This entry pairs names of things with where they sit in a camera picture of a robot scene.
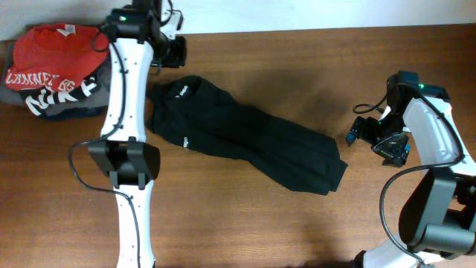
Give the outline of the black t-shirt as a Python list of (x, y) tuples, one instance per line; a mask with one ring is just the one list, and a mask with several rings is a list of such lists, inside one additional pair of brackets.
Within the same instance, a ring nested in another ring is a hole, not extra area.
[(347, 169), (334, 138), (241, 104), (203, 77), (155, 84), (147, 98), (152, 133), (188, 150), (247, 161), (290, 191), (326, 196)]

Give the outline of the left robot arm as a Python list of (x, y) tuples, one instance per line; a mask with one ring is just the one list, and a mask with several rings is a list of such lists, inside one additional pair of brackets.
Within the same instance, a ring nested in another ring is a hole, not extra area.
[(116, 198), (120, 249), (118, 267), (153, 267), (150, 200), (160, 169), (160, 150), (147, 143), (145, 102), (152, 67), (180, 68), (186, 39), (177, 33), (184, 17), (161, 1), (133, 1), (106, 17), (111, 80), (109, 105), (99, 138), (88, 143), (90, 157), (109, 179)]

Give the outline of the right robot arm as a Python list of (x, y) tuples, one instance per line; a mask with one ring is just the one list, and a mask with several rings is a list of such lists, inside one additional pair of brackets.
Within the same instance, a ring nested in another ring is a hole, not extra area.
[[(389, 76), (386, 87), (381, 101), (363, 106), (381, 117), (358, 116), (346, 137), (348, 145), (367, 142), (383, 165), (400, 169), (379, 197), (388, 239), (358, 253), (353, 267), (434, 267), (475, 255), (475, 161), (457, 131), (446, 89), (421, 83), (412, 71)], [(385, 218), (386, 193), (398, 178), (418, 171), (422, 180), (403, 205), (393, 234)]]

